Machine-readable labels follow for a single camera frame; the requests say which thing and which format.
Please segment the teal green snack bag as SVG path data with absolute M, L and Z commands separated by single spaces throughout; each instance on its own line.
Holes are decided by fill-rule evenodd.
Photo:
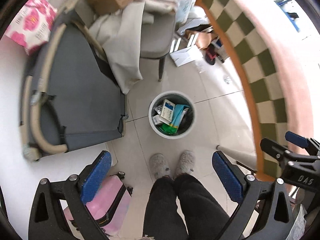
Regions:
M 159 130 L 166 135 L 175 135 L 178 132 L 178 128 L 182 122 L 182 119 L 184 118 L 188 110 L 189 106 L 187 105 L 176 105 L 170 124 L 161 124 Z

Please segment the white blue medicine box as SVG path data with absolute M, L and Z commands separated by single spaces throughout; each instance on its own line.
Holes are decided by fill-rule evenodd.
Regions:
M 175 106 L 176 105 L 168 99 L 163 101 L 160 113 L 160 119 L 163 123 L 169 125 L 172 122 Z

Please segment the white round trash bin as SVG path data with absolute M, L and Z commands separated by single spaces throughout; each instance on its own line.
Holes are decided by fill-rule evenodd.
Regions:
M 148 118 L 155 133 L 165 139 L 181 139 L 196 122 L 196 109 L 191 99 L 179 91 L 159 94 L 150 103 Z

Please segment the white table leg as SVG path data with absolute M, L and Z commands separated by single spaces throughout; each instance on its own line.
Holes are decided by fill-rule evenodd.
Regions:
M 256 173 L 257 172 L 257 155 L 253 153 L 245 153 L 230 148 L 217 145 L 216 149 L 221 151 L 224 155 L 234 159 L 236 163 L 247 170 Z

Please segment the pink checkered tablecloth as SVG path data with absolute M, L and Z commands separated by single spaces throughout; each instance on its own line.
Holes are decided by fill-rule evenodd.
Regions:
M 236 69 L 252 122 L 261 180 L 280 168 L 260 149 L 268 137 L 286 145 L 285 133 L 319 138 L 319 49 L 307 46 L 272 0 L 196 0 Z

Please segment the right black trouser leg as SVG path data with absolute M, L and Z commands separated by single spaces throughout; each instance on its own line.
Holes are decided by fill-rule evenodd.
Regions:
M 192 175 L 176 177 L 175 191 L 180 200 L 189 239 L 215 239 L 229 220 L 229 215 Z

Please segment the black trouser leg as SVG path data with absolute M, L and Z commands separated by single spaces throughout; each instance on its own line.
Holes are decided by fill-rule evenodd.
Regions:
M 151 239 L 188 239 L 182 217 L 177 212 L 174 181 L 162 177 L 155 181 L 145 210 L 143 237 Z
M 229 220 L 229 215 L 192 175 L 176 177 L 175 191 L 180 200 L 189 239 L 215 239 Z

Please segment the small crumpled wrapper on floor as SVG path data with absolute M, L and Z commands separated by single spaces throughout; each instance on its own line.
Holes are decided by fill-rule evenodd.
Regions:
M 228 76 L 224 77 L 224 81 L 225 81 L 225 83 L 230 84 L 230 82 L 231 82 L 230 77 L 228 77 Z

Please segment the right grey fuzzy slipper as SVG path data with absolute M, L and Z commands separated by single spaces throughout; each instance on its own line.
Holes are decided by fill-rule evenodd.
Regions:
M 195 167 L 195 154 L 192 151 L 184 151 L 179 158 L 175 170 L 175 178 L 183 174 L 191 174 Z

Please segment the grey fuzzy slipper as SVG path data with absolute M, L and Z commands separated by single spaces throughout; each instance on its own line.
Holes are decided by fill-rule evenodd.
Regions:
M 155 179 L 163 177 L 172 178 L 172 172 L 165 156 L 161 153 L 152 155 L 149 159 L 150 171 Z
M 192 151 L 184 151 L 179 158 L 175 170 L 175 178 L 183 174 L 191 174 L 195 167 L 195 154 Z

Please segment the left black trouser leg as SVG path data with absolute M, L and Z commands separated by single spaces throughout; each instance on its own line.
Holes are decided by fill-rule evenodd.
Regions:
M 155 181 L 145 210 L 143 237 L 151 239 L 188 239 L 182 217 L 177 212 L 174 181 L 162 177 Z

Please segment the left grey fuzzy slipper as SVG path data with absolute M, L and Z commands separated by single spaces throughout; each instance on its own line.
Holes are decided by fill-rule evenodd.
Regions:
M 149 159 L 150 171 L 155 179 L 163 177 L 172 178 L 172 172 L 165 156 L 161 153 L 152 155 Z

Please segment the grey folding cot bed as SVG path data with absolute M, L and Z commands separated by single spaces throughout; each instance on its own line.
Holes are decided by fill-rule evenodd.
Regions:
M 75 10 L 63 10 L 25 68 L 23 156 L 37 161 L 121 138 L 126 118 L 126 96 L 103 49 Z

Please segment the black red flip flop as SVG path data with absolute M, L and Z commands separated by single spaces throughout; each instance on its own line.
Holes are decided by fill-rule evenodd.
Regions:
M 215 47 L 212 44 L 210 44 L 206 48 L 204 59 L 208 64 L 212 66 L 215 64 L 216 57 L 217 57 L 217 54 L 215 51 Z

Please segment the white barcode box in bin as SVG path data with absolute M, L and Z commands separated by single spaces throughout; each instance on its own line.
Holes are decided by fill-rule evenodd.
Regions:
M 153 120 L 153 123 L 154 123 L 154 125 L 161 125 L 163 122 L 161 121 L 161 119 L 160 119 L 160 115 L 154 115 L 153 117 L 152 117 L 152 120 Z

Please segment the white paper envelope on floor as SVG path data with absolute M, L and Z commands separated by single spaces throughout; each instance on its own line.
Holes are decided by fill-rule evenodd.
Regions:
M 196 45 L 177 50 L 170 54 L 176 67 L 181 67 L 190 62 L 199 60 L 203 58 L 203 54 Z

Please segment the grey upholstered chair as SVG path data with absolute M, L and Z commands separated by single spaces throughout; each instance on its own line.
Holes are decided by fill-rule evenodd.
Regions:
M 148 0 L 131 2 L 115 13 L 98 15 L 88 0 L 75 0 L 80 19 L 77 26 L 97 44 L 96 51 L 109 62 L 123 91 L 142 79 L 139 60 L 159 60 L 163 77 L 175 29 L 175 12 L 160 4 L 152 8 Z

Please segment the beige cloth on chair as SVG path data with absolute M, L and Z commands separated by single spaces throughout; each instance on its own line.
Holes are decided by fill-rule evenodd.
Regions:
M 143 78 L 141 58 L 158 60 L 169 53 L 176 10 L 176 0 L 135 0 L 124 9 L 100 16 L 89 28 L 124 94 Z

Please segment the pink floral gift bag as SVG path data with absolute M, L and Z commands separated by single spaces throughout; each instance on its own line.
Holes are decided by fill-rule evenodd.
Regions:
M 29 0 L 14 17 L 5 35 L 33 54 L 49 41 L 57 9 L 47 0 Z

